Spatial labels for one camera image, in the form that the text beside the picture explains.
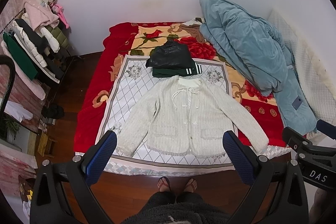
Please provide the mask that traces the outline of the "olive green puffer jacket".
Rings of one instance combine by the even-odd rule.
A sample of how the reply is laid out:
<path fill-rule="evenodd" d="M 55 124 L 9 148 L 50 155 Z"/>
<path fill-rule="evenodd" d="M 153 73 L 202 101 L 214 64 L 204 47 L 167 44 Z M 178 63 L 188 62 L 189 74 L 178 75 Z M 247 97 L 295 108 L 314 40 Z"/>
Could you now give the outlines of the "olive green puffer jacket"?
<path fill-rule="evenodd" d="M 68 38 L 64 35 L 59 27 L 52 28 L 51 26 L 46 26 L 46 29 L 52 34 L 52 36 L 58 41 L 59 45 L 65 50 L 69 47 Z"/>

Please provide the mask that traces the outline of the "white padded headboard cushion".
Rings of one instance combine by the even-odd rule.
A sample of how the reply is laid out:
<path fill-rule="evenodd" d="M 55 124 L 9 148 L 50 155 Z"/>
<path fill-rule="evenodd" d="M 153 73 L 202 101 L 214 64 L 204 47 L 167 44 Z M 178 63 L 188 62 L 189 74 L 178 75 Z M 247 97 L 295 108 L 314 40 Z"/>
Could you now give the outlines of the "white padded headboard cushion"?
<path fill-rule="evenodd" d="M 335 86 L 322 61 L 279 12 L 272 10 L 268 21 L 281 32 L 294 57 L 298 82 L 315 117 L 335 125 Z"/>

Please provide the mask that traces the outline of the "white knit cardigan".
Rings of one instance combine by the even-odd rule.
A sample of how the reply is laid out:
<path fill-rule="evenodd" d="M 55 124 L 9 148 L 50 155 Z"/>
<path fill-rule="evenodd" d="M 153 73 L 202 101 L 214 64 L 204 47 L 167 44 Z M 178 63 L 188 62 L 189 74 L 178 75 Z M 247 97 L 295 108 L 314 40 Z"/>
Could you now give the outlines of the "white knit cardigan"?
<path fill-rule="evenodd" d="M 131 108 L 117 148 L 131 157 L 143 139 L 160 153 L 211 157 L 224 152 L 222 137 L 238 128 L 256 152 L 269 139 L 249 111 L 222 88 L 203 79 L 159 81 Z"/>

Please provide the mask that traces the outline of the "white puffer jacket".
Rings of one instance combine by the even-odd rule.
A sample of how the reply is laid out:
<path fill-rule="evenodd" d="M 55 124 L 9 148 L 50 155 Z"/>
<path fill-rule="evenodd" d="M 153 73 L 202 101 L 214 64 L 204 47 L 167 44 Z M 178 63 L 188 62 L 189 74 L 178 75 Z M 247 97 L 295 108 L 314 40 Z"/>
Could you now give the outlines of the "white puffer jacket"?
<path fill-rule="evenodd" d="M 45 27 L 42 27 L 42 34 L 40 35 L 24 19 L 15 19 L 13 29 L 23 47 L 41 67 L 47 68 L 50 71 L 58 69 L 49 57 L 49 54 L 45 53 L 45 50 L 58 53 L 60 44 Z"/>

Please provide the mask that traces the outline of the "green hanging garment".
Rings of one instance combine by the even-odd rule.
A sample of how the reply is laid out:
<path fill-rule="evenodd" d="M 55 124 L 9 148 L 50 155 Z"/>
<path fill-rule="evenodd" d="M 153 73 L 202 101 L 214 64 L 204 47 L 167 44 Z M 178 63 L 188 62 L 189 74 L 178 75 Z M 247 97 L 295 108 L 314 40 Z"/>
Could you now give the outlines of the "green hanging garment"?
<path fill-rule="evenodd" d="M 35 76 L 38 74 L 38 71 L 35 69 L 32 61 L 25 51 L 21 49 L 15 38 L 13 38 L 10 34 L 4 33 L 3 39 L 8 47 L 9 52 L 21 70 L 30 80 L 34 80 Z"/>

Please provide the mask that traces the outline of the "red floral bed blanket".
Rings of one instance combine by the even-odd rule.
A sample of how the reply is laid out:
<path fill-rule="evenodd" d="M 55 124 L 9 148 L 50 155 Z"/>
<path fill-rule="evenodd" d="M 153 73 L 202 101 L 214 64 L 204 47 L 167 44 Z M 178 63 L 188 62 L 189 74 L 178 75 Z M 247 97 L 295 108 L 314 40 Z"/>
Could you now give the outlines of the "red floral bed blanket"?
<path fill-rule="evenodd" d="M 191 56 L 198 59 L 226 60 L 209 43 L 199 43 L 188 32 L 180 28 L 179 22 L 120 23 L 109 29 L 104 39 L 104 50 L 100 56 L 84 103 L 77 116 L 73 150 L 86 152 L 94 144 L 102 121 L 106 102 L 120 71 L 125 55 L 149 55 L 155 47 L 163 45 L 169 36 L 185 44 Z M 271 147 L 285 147 L 282 139 L 284 128 L 276 100 L 272 95 L 262 96 L 238 71 L 226 66 L 231 82 L 233 97 L 259 122 L 266 133 Z"/>

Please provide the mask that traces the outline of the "black leather jacket folded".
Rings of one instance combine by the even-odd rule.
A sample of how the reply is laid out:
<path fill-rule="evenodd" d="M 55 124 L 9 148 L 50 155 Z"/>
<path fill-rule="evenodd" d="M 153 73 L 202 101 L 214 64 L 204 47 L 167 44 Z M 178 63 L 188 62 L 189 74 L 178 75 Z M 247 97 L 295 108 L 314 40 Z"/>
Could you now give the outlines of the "black leather jacket folded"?
<path fill-rule="evenodd" d="M 167 41 L 151 51 L 146 67 L 158 69 L 187 69 L 194 65 L 188 46 L 176 41 Z"/>

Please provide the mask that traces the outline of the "brown garment on bed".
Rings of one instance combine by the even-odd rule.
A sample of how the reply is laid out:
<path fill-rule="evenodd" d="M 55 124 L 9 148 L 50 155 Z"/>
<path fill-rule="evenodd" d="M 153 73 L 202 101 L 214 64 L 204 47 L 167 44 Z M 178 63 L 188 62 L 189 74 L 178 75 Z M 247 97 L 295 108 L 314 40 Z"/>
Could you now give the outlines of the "brown garment on bed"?
<path fill-rule="evenodd" d="M 199 30 L 200 25 L 198 24 L 192 24 L 192 25 L 185 25 L 185 24 L 181 24 L 180 28 L 186 32 L 188 32 L 193 38 L 196 39 L 197 42 L 199 43 L 205 43 L 206 40 L 203 37 L 203 35 L 201 34 L 200 30 Z"/>

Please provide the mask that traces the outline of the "pink fleece garment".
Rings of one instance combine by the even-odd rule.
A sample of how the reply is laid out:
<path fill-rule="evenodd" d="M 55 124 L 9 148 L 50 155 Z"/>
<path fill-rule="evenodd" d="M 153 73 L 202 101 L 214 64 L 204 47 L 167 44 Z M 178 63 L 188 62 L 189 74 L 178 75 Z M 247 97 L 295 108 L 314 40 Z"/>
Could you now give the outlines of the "pink fleece garment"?
<path fill-rule="evenodd" d="M 54 5 L 57 0 L 23 0 L 29 17 L 31 28 L 35 31 L 40 26 L 51 26 L 55 28 L 59 24 L 59 17 L 51 10 L 50 5 Z"/>

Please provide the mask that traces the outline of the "black curved tube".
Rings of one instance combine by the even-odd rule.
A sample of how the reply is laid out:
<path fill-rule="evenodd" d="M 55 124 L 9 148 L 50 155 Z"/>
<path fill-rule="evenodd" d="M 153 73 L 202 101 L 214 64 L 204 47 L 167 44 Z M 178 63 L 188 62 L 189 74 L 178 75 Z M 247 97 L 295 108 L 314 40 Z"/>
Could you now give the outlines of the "black curved tube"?
<path fill-rule="evenodd" d="M 9 68 L 9 79 L 7 82 L 7 87 L 6 87 L 6 91 L 5 94 L 3 95 L 2 98 L 2 102 L 1 102 L 1 119 L 3 118 L 3 114 L 5 113 L 5 107 L 7 105 L 7 102 L 9 100 L 9 96 L 11 93 L 11 90 L 13 88 L 14 85 L 14 81 L 15 81 L 15 64 L 13 62 L 13 60 L 6 56 L 6 55 L 1 55 L 1 59 L 0 59 L 1 65 L 6 65 Z"/>

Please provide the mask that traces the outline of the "bright pink hanging item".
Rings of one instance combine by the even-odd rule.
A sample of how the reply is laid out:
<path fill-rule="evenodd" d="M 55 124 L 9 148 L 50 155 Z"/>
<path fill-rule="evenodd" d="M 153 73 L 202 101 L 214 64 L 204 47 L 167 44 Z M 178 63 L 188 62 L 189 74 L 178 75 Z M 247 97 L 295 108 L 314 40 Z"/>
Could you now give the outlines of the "bright pink hanging item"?
<path fill-rule="evenodd" d="M 65 28 L 68 29 L 70 25 L 68 24 L 65 16 L 64 16 L 64 9 L 62 6 L 58 4 L 54 4 L 52 6 L 52 11 L 59 17 L 59 19 L 62 21 L 62 23 L 65 25 Z"/>

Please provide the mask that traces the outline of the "white patterned mat cloth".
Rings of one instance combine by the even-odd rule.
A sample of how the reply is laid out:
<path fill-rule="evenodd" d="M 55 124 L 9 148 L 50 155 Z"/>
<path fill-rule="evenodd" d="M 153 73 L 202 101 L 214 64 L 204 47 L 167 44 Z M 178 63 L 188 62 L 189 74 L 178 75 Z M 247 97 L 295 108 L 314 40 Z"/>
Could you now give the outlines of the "white patterned mat cloth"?
<path fill-rule="evenodd" d="M 146 67 L 145 56 L 125 56 L 113 88 L 106 102 L 105 112 L 97 132 L 96 141 L 112 130 L 119 133 L 135 103 L 159 81 Z M 232 93 L 226 65 L 219 61 L 195 59 L 201 67 L 198 76 Z M 206 158 L 194 155 L 172 156 L 152 151 L 143 139 L 132 157 L 114 151 L 105 167 L 107 172 L 127 175 L 187 176 L 231 170 L 233 165 L 226 154 Z"/>

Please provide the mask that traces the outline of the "dark green striped garment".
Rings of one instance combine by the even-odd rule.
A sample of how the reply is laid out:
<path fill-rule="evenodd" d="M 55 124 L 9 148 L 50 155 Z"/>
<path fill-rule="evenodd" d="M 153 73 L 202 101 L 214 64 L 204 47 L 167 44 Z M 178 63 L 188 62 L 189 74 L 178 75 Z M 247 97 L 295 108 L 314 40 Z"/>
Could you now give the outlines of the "dark green striped garment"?
<path fill-rule="evenodd" d="M 170 78 L 173 76 L 194 76 L 203 73 L 202 66 L 193 62 L 190 68 L 153 68 L 152 76 L 156 78 Z"/>

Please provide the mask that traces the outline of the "blue quilted duvet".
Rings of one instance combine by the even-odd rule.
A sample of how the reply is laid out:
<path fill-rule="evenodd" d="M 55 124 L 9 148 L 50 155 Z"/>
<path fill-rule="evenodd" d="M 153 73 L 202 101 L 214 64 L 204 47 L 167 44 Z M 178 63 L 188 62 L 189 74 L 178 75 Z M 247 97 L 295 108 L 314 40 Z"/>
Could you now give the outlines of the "blue quilted duvet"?
<path fill-rule="evenodd" d="M 298 81 L 294 57 L 281 32 L 262 17 L 228 0 L 199 0 L 199 30 L 218 54 L 263 96 L 275 97 L 285 127 L 301 135 L 315 131 L 317 119 Z"/>

